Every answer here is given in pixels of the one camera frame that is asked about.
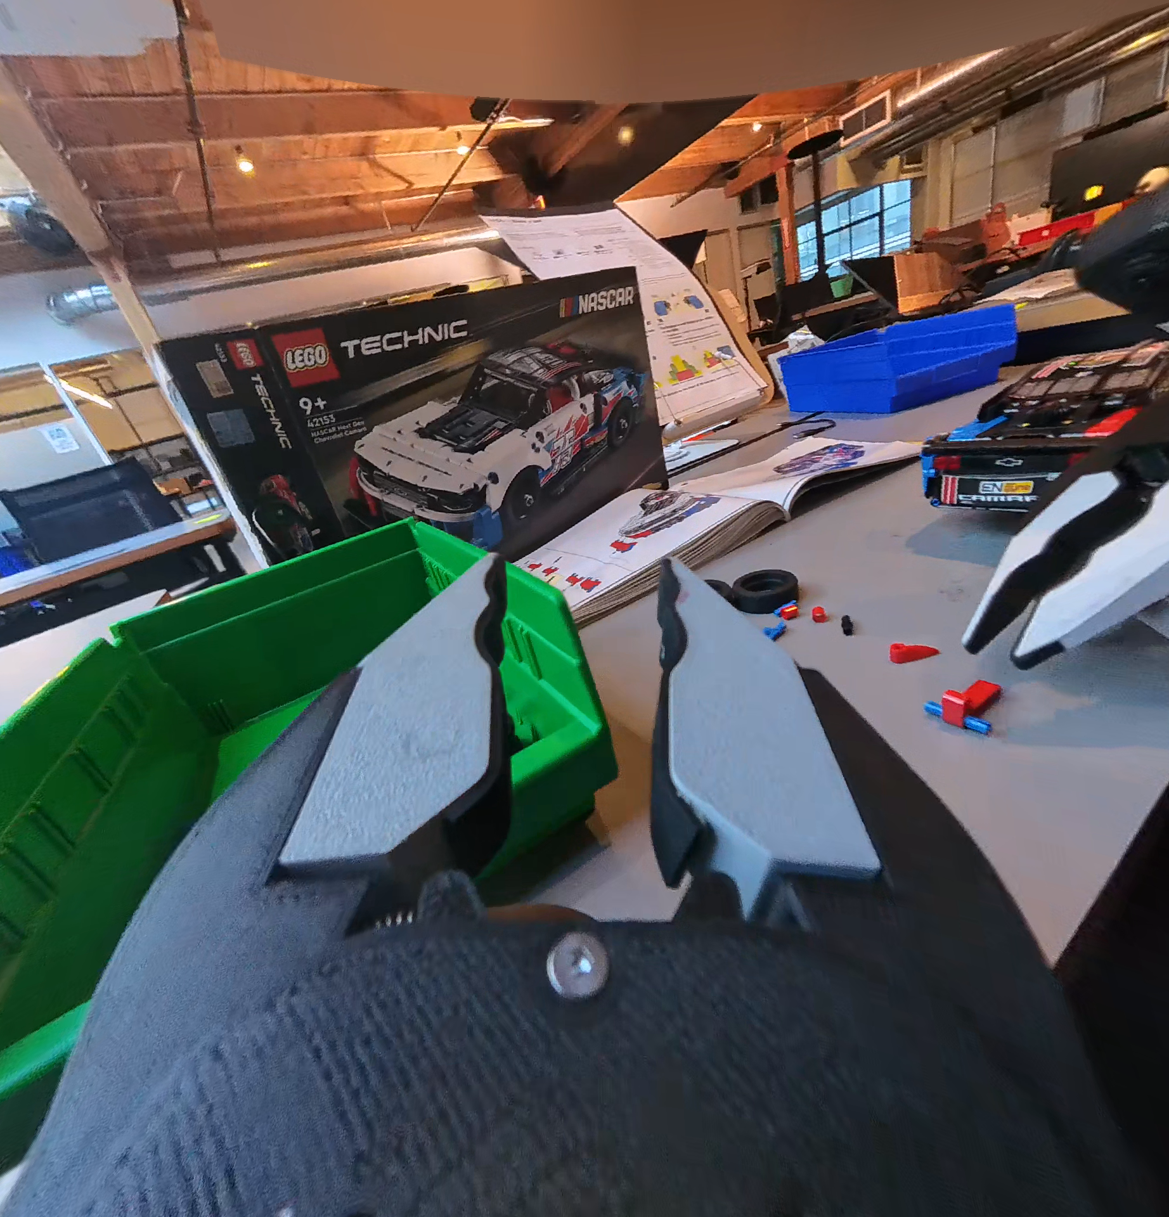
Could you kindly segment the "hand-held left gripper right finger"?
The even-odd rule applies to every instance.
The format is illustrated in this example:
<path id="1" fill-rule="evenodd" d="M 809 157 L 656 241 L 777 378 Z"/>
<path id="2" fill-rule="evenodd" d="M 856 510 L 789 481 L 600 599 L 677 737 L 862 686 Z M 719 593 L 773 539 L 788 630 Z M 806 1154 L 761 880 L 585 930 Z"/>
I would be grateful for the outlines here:
<path id="1" fill-rule="evenodd" d="M 754 921 L 796 877 L 881 879 L 795 660 L 678 558 L 659 561 L 656 619 L 649 828 L 667 887 L 719 874 Z"/>

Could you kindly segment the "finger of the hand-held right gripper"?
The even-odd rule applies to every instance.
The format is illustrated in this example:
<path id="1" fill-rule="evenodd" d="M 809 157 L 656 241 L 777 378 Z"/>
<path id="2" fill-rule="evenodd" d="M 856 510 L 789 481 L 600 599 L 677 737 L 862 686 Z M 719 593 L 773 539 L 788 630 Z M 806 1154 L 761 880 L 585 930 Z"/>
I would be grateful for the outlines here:
<path id="1" fill-rule="evenodd" d="M 988 646 L 1122 526 L 1119 470 L 1084 472 L 1073 480 L 1007 544 L 964 631 L 964 649 L 975 654 Z"/>
<path id="2" fill-rule="evenodd" d="M 1169 515 L 1096 548 L 1087 561 L 1036 602 L 1012 650 L 1016 668 L 1073 650 L 1169 596 Z"/>

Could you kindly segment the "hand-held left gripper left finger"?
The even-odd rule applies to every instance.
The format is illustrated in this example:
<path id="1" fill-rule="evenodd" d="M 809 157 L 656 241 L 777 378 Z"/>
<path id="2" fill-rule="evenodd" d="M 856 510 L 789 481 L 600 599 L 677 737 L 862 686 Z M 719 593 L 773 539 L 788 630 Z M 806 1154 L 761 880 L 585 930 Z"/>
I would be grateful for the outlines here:
<path id="1" fill-rule="evenodd" d="M 387 902 L 479 876 L 511 829 L 501 681 L 505 560 L 488 554 L 358 662 L 278 855 L 285 877 L 368 877 Z"/>

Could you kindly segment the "green plastic bin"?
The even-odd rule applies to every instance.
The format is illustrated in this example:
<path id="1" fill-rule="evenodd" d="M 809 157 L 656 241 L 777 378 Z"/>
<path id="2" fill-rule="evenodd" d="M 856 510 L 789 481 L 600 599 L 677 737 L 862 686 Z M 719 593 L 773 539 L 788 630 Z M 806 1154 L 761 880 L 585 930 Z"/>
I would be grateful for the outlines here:
<path id="1" fill-rule="evenodd" d="M 111 628 L 0 726 L 0 1173 L 191 825 L 482 551 L 386 525 Z"/>

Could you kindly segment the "background desk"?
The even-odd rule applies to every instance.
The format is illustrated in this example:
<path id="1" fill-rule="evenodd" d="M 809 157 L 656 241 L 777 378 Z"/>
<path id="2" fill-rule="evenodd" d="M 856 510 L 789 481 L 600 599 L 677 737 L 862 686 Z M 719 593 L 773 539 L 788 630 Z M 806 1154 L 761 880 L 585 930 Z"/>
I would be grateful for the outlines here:
<path id="1" fill-rule="evenodd" d="M 862 290 L 806 311 L 806 322 L 825 340 L 850 336 L 859 325 L 869 328 L 913 325 L 919 333 L 956 333 L 980 324 L 1020 331 L 1055 328 L 1070 324 L 1125 321 L 1150 325 L 1140 315 L 1079 286 L 1073 270 L 1052 270 L 1022 285 L 1009 286 L 988 298 L 972 299 L 958 290 L 948 308 L 924 306 L 907 312 L 875 290 Z"/>
<path id="2" fill-rule="evenodd" d="M 237 532 L 233 516 L 217 512 L 0 576 L 0 611 L 14 603 L 49 601 L 60 589 L 127 570 L 148 558 L 180 554 L 202 545 L 226 545 Z"/>

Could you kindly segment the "grey desk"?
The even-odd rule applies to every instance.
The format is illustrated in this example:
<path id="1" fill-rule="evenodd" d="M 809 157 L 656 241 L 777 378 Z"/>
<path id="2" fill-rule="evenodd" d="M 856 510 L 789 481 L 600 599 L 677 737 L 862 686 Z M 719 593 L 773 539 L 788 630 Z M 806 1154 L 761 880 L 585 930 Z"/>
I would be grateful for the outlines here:
<path id="1" fill-rule="evenodd" d="M 822 672 L 958 816 L 1054 962 L 1169 783 L 1169 641 L 1128 621 L 1028 672 L 1009 659 L 1016 628 L 967 653 L 962 631 L 1022 522 L 936 509 L 901 465 L 812 488 L 788 522 L 699 574 L 799 576 L 805 608 L 830 621 L 804 612 L 777 647 Z M 891 643 L 942 653 L 894 663 Z M 980 678 L 1002 685 L 990 734 L 924 711 Z"/>

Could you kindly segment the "dark monitor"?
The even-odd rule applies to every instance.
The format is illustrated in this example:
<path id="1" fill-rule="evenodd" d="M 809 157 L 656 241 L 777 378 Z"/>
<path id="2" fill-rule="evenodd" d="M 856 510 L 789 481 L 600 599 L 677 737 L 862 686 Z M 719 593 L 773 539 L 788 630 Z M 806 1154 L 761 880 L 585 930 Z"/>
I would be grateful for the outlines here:
<path id="1" fill-rule="evenodd" d="M 1169 107 L 1151 107 L 1093 129 L 1051 157 L 1051 218 L 1122 202 L 1157 167 L 1169 167 Z"/>

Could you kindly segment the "toy brick race car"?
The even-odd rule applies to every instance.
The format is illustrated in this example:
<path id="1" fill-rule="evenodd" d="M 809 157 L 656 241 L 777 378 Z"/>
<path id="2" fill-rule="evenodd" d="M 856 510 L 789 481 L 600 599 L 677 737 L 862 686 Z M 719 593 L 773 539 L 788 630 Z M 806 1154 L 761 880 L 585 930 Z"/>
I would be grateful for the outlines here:
<path id="1" fill-rule="evenodd" d="M 924 440 L 923 494 L 935 507 L 1025 510 L 1167 391 L 1169 337 L 1051 359 Z"/>

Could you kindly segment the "blue plastic bin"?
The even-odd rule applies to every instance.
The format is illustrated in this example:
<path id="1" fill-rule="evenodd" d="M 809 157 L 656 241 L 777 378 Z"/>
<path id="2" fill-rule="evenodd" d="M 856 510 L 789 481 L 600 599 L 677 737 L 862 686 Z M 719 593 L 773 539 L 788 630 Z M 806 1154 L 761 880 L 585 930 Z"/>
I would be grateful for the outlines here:
<path id="1" fill-rule="evenodd" d="M 796 413 L 889 416 L 996 382 L 1016 341 L 1004 302 L 777 353 L 771 368 Z"/>

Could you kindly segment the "open instruction booklet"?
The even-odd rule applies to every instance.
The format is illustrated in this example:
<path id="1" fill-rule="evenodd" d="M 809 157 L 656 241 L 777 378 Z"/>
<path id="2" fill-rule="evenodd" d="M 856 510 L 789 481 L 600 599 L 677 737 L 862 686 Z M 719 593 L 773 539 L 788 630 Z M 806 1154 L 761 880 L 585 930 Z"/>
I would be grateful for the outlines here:
<path id="1" fill-rule="evenodd" d="M 620 494 L 515 566 L 557 589 L 585 625 L 654 590 L 662 558 L 699 569 L 786 522 L 805 491 L 911 462 L 921 446 L 806 436 L 760 462 Z"/>

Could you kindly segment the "large paned window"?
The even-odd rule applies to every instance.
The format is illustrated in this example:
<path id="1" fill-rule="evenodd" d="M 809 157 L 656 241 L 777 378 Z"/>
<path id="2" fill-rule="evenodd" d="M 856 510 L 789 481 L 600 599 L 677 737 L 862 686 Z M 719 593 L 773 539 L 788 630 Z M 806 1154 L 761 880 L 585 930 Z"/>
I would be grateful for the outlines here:
<path id="1" fill-rule="evenodd" d="M 812 277 L 820 266 L 833 277 L 850 258 L 908 251 L 913 245 L 913 180 L 901 178 L 844 190 L 821 200 L 817 237 L 815 206 L 795 210 L 795 235 L 801 277 Z"/>

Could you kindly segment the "toy car box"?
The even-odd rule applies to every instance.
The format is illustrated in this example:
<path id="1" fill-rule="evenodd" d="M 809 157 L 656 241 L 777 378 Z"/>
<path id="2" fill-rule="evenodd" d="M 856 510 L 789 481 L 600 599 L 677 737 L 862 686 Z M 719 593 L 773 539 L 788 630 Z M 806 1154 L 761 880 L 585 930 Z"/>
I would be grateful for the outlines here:
<path id="1" fill-rule="evenodd" d="M 166 339 L 271 564 L 393 522 L 507 558 L 665 481 L 643 324 L 549 280 Z"/>

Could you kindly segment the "black office chair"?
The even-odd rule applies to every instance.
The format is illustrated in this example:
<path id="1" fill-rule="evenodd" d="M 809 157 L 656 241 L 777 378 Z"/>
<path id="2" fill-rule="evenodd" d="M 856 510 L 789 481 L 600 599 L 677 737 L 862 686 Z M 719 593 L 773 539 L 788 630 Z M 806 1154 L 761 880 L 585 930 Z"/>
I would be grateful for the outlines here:
<path id="1" fill-rule="evenodd" d="M 134 456 L 33 486 L 1 488 L 0 503 L 42 563 L 179 525 L 183 519 Z"/>

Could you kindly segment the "person's brown sweater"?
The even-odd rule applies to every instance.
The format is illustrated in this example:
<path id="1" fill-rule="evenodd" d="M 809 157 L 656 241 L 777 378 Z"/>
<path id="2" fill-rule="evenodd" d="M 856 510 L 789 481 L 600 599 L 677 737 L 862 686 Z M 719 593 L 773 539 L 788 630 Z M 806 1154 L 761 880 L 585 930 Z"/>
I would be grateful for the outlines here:
<path id="1" fill-rule="evenodd" d="M 1169 1213 L 1169 783 L 1054 966 Z"/>

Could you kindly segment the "printed instruction sheet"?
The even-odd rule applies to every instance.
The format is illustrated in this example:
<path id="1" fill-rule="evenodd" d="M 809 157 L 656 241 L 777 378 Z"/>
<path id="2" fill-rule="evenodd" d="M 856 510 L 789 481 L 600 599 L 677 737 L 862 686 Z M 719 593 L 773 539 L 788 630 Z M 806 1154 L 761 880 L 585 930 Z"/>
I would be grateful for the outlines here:
<path id="1" fill-rule="evenodd" d="M 667 433 L 771 401 L 769 372 L 719 299 L 617 205 L 482 215 L 521 266 L 563 289 L 563 315 L 616 311 L 623 289 L 623 305 L 642 318 L 649 388 Z"/>

